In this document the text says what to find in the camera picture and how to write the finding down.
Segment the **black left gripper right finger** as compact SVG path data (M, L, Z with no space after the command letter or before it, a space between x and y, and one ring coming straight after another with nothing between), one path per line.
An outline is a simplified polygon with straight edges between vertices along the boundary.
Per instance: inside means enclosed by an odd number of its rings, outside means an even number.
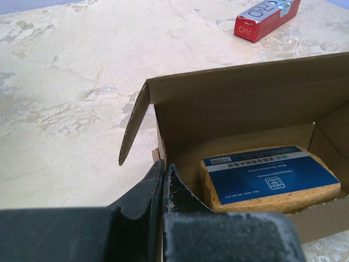
M297 231L277 212L215 213L167 167L164 261L305 261Z

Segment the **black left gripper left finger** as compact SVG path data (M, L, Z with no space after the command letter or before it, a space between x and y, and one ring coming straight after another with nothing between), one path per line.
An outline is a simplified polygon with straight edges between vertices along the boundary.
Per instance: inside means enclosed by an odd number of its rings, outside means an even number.
M165 164L106 207L1 211L1 261L160 261Z

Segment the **orange sponge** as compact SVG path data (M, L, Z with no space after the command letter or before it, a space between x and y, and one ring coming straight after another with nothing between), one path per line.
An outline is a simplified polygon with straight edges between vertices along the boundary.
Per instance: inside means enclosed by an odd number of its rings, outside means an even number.
M219 213L295 213L332 201L341 192L326 164L296 145L204 158L200 178L207 205Z

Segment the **brown cardboard paper box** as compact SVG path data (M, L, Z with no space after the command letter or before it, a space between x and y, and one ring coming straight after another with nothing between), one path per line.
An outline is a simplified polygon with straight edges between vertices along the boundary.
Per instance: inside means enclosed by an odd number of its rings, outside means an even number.
M202 159L296 145L326 164L340 181L341 192L332 201L302 211L277 213L291 221L300 244L348 230L348 53L148 79L125 129L120 164L150 105L158 129L154 162L164 162L165 175L174 164L182 182L205 205ZM164 182L161 261L163 195Z

